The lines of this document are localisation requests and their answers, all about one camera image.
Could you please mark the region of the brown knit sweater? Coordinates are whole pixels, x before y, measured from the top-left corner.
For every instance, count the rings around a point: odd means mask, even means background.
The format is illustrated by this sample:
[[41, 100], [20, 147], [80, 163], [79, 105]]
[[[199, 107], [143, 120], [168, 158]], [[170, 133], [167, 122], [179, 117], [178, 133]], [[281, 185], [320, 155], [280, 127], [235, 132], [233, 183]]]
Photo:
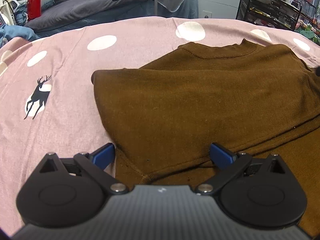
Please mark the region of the brown knit sweater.
[[275, 153], [306, 192], [301, 227], [319, 234], [319, 71], [289, 47], [189, 42], [138, 69], [97, 70], [92, 83], [127, 186], [196, 186], [217, 174], [212, 142]]

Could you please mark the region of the pink polka dot bedsheet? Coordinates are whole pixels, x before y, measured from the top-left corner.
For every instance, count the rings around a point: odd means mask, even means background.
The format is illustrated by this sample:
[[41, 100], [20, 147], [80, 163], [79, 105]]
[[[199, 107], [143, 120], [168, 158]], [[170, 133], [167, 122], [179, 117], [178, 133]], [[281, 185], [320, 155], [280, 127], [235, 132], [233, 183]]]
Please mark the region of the pink polka dot bedsheet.
[[16, 197], [46, 153], [69, 158], [113, 143], [94, 97], [95, 71], [138, 69], [189, 42], [243, 40], [283, 44], [319, 71], [319, 46], [306, 37], [239, 20], [144, 17], [9, 41], [1, 49], [1, 229], [12, 235], [23, 225]]

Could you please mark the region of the green potted plant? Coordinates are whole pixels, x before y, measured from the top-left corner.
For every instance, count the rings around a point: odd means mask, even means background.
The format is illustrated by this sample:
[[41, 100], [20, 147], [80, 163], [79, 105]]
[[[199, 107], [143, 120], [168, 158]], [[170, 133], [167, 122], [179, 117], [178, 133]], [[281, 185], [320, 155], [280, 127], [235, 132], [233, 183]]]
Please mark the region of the green potted plant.
[[313, 43], [320, 45], [319, 30], [315, 29], [312, 25], [305, 24], [304, 22], [297, 23], [295, 32], [303, 35]]

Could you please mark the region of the black metal shelf rack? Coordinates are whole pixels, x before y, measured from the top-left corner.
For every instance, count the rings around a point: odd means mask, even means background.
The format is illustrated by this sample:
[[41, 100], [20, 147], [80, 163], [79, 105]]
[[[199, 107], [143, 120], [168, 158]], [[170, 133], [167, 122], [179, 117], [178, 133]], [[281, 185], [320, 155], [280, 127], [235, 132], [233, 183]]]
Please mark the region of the black metal shelf rack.
[[255, 25], [294, 31], [301, 7], [282, 0], [240, 0], [236, 19]]

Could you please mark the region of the blue garment pile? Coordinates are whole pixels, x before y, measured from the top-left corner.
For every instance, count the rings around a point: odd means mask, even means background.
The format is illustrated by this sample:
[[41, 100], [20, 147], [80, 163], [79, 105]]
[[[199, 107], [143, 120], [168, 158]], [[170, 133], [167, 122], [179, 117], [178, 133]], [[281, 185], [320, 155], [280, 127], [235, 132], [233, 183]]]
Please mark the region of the blue garment pile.
[[27, 41], [35, 41], [40, 39], [39, 35], [36, 35], [33, 29], [23, 27], [20, 25], [3, 25], [0, 27], [0, 42], [1, 47], [6, 45], [15, 37], [21, 37]]

